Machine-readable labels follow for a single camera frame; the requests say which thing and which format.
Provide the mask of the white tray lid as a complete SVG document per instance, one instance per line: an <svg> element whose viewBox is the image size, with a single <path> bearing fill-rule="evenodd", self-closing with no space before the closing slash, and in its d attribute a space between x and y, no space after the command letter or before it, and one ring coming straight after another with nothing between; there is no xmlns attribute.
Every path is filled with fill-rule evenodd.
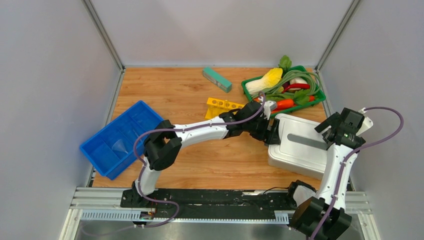
<svg viewBox="0 0 424 240"><path fill-rule="evenodd" d="M315 131L319 122L284 113L277 114L275 119L279 120L281 143L268 147L268 159L298 163L303 160L326 165L327 144L322 135Z"/></svg>

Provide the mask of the clear glass funnel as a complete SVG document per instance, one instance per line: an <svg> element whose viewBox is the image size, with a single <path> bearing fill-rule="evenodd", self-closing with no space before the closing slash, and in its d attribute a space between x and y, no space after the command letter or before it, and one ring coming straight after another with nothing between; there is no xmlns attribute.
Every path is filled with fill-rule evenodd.
<svg viewBox="0 0 424 240"><path fill-rule="evenodd" d="M117 140L111 147L112 151L115 152L120 152L120 153L124 153L124 154L128 154L128 150L125 146L124 140L123 139L119 139Z"/></svg>

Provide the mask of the beige plastic tub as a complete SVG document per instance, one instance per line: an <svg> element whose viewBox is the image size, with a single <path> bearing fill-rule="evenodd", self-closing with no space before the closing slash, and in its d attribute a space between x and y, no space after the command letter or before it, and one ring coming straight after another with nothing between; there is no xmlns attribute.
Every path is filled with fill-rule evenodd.
<svg viewBox="0 0 424 240"><path fill-rule="evenodd" d="M284 169L293 173L321 180L324 176L326 164L315 164L309 161L301 160L293 162L287 160L268 158L268 164L272 167Z"/></svg>

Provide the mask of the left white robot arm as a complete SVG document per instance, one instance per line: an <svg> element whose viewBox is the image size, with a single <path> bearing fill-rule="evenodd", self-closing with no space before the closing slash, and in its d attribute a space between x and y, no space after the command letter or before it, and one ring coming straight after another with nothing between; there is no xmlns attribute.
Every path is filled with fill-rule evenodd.
<svg viewBox="0 0 424 240"><path fill-rule="evenodd" d="M148 207L161 171L174 164L180 150L209 140L223 140L248 133L265 145L280 144L279 122L270 123L277 103L266 100L251 101L241 109L233 109L202 122L186 125L164 120L154 129L141 135L143 142L142 170L134 181L133 200L140 207Z"/></svg>

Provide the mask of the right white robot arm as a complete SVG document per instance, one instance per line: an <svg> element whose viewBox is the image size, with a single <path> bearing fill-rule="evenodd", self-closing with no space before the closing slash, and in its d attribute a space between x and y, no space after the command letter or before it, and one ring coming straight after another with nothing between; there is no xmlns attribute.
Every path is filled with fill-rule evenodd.
<svg viewBox="0 0 424 240"><path fill-rule="evenodd" d="M299 190L285 195L286 205L295 210L290 227L308 240L336 240L351 225L352 217L346 213L346 191L358 157L355 150L366 142L357 135L365 118L359 111L344 108L314 128L326 143L326 166L320 188L308 199Z"/></svg>

